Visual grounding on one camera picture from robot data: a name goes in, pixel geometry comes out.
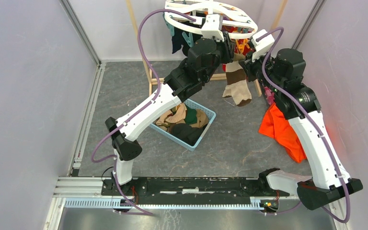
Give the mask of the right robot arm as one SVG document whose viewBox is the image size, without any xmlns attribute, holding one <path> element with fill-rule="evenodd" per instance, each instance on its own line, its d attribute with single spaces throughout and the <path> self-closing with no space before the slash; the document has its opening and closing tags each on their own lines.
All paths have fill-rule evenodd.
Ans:
<svg viewBox="0 0 368 230">
<path fill-rule="evenodd" d="M 350 196 L 362 190 L 363 185 L 340 162 L 327 134 L 317 96 L 303 83 L 303 54 L 284 48 L 275 57 L 265 57 L 252 50 L 241 66 L 247 76 L 272 91 L 276 106 L 302 145 L 312 173 L 302 176 L 272 168 L 259 174 L 258 191 L 265 196 L 275 190 L 289 193 L 309 210 L 340 199 L 350 202 Z"/>
</svg>

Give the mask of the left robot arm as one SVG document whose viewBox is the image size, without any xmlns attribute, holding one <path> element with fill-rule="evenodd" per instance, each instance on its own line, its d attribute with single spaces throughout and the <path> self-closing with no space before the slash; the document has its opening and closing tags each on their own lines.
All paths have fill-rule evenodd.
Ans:
<svg viewBox="0 0 368 230">
<path fill-rule="evenodd" d="M 167 110 L 201 91 L 221 64 L 232 62 L 234 46 L 228 32 L 223 32 L 222 40 L 200 38 L 188 50 L 187 58 L 164 78 L 151 96 L 126 115 L 106 119 L 116 160 L 113 189 L 119 195 L 131 190 L 133 160 L 142 152 L 137 141 L 139 135 Z"/>
</svg>

